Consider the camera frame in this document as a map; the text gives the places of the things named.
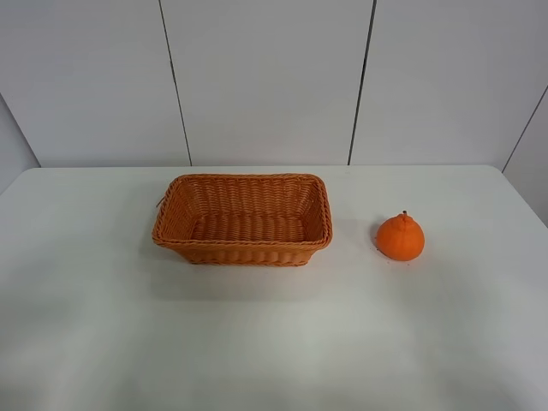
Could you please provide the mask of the orange wicker basket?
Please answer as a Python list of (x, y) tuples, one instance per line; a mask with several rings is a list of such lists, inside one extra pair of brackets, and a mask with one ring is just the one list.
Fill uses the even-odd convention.
[(167, 188), (152, 240), (192, 264), (302, 266), (333, 236), (311, 174), (189, 174)]

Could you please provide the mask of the orange with knobbed top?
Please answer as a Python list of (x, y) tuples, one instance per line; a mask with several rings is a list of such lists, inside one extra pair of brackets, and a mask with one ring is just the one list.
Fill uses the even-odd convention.
[(383, 222), (376, 233), (376, 247), (389, 259), (411, 261), (418, 258), (425, 246), (425, 234), (420, 225), (402, 211)]

